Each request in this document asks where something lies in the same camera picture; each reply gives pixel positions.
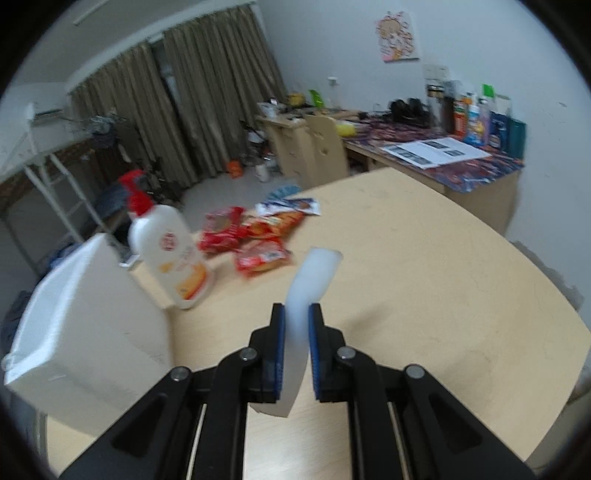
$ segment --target poster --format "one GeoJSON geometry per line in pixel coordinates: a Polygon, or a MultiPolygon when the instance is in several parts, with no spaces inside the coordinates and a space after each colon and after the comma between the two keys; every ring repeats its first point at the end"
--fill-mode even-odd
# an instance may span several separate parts
{"type": "Polygon", "coordinates": [[[407,12],[388,12],[376,22],[376,31],[383,61],[418,58],[417,38],[407,12]]]}

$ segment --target colorful tablecloth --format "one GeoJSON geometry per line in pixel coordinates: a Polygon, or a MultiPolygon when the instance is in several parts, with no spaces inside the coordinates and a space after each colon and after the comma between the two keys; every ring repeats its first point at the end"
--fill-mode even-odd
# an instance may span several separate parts
{"type": "Polygon", "coordinates": [[[404,160],[382,150],[380,147],[393,143],[412,142],[441,138],[429,129],[411,127],[403,124],[387,124],[377,120],[365,120],[368,130],[354,138],[345,139],[345,143],[356,145],[411,168],[456,192],[469,193],[481,185],[524,168],[524,162],[517,158],[507,157],[499,153],[491,153],[491,157],[481,160],[469,160],[452,163],[437,168],[422,170],[404,160]]]}

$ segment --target snack bag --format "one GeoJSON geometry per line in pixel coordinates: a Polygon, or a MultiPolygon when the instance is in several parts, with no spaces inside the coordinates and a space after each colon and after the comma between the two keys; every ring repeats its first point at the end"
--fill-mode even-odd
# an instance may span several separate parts
{"type": "Polygon", "coordinates": [[[256,204],[256,214],[260,216],[276,215],[283,212],[320,215],[320,204],[316,199],[280,199],[256,204]]]}
{"type": "Polygon", "coordinates": [[[242,226],[248,238],[285,237],[301,223],[303,212],[284,212],[269,217],[248,217],[242,226]]]}
{"type": "Polygon", "coordinates": [[[243,213],[242,207],[229,207],[208,213],[198,244],[199,250],[217,254],[238,248],[245,236],[245,230],[241,225],[243,213]]]}
{"type": "Polygon", "coordinates": [[[279,238],[251,240],[236,251],[236,269],[245,276],[273,270],[290,262],[291,255],[279,238]]]}

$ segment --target ceiling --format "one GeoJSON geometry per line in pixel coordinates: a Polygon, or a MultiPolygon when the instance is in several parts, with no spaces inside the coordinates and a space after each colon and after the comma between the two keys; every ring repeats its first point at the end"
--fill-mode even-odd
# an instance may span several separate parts
{"type": "Polygon", "coordinates": [[[46,32],[12,85],[65,82],[84,62],[148,25],[204,0],[109,0],[79,26],[73,21],[101,3],[78,0],[46,32]]]}

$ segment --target wall outlet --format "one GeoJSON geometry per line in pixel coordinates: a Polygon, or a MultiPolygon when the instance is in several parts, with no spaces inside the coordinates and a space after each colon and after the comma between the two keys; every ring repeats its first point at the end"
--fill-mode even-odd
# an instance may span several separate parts
{"type": "Polygon", "coordinates": [[[435,65],[430,63],[423,64],[423,77],[425,80],[436,80],[437,68],[435,65]]]}
{"type": "Polygon", "coordinates": [[[435,65],[432,63],[423,64],[423,76],[425,80],[438,80],[446,82],[450,79],[449,68],[445,65],[435,65]]]}
{"type": "Polygon", "coordinates": [[[443,65],[437,65],[437,80],[446,82],[449,79],[449,68],[443,65]]]}

